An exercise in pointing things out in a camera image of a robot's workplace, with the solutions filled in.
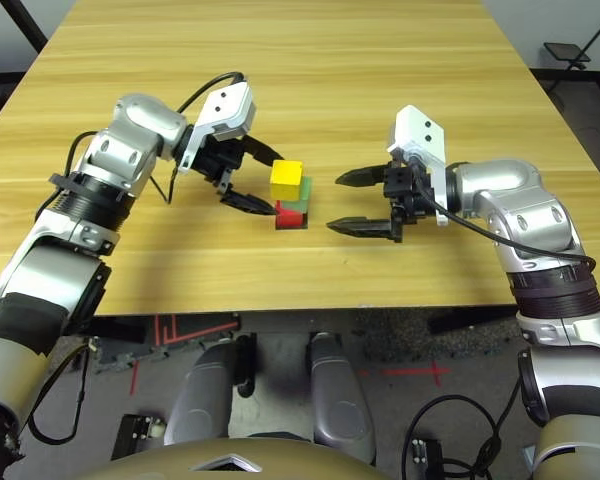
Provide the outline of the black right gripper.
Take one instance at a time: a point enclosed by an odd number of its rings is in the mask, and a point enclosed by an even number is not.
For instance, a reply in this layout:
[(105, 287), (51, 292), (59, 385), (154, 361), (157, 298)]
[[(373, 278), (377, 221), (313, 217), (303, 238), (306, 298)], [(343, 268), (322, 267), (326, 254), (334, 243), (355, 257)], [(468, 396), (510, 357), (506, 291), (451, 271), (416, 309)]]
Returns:
[(434, 216), (436, 210), (424, 199), (416, 180), (425, 193), (433, 198), (430, 175), (423, 167), (388, 166), (386, 164), (362, 167), (341, 174), (335, 183), (350, 187), (369, 187), (383, 183), (383, 195), (389, 200), (390, 219), (343, 217), (326, 226), (343, 235), (356, 238), (382, 238), (402, 242), (402, 227), (394, 224), (414, 224), (420, 218)]

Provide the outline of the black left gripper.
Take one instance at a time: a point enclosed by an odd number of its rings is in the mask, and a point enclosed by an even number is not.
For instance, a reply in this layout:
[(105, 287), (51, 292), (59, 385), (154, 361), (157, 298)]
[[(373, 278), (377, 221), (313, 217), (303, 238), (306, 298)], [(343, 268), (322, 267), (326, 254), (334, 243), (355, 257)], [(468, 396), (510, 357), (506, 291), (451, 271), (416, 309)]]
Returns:
[(223, 204), (249, 214), (276, 214), (276, 208), (263, 199), (229, 191), (232, 173), (241, 167), (245, 152), (262, 164), (273, 164), (282, 159), (272, 147), (249, 135), (244, 135), (241, 140), (223, 141), (208, 136), (196, 153), (193, 169), (219, 193), (225, 193), (221, 198)]

